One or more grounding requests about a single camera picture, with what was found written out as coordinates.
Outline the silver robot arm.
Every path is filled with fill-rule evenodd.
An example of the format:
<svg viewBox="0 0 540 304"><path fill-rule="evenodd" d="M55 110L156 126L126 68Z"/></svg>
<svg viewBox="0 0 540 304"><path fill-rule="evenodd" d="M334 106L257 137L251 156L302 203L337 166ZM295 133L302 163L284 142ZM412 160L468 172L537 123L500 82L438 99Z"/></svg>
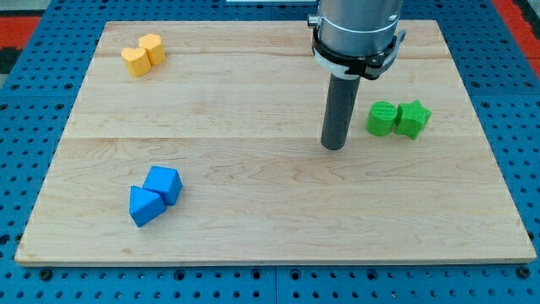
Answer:
<svg viewBox="0 0 540 304"><path fill-rule="evenodd" d="M397 58L403 0L321 0L308 17L314 58L344 80L378 79Z"/></svg>

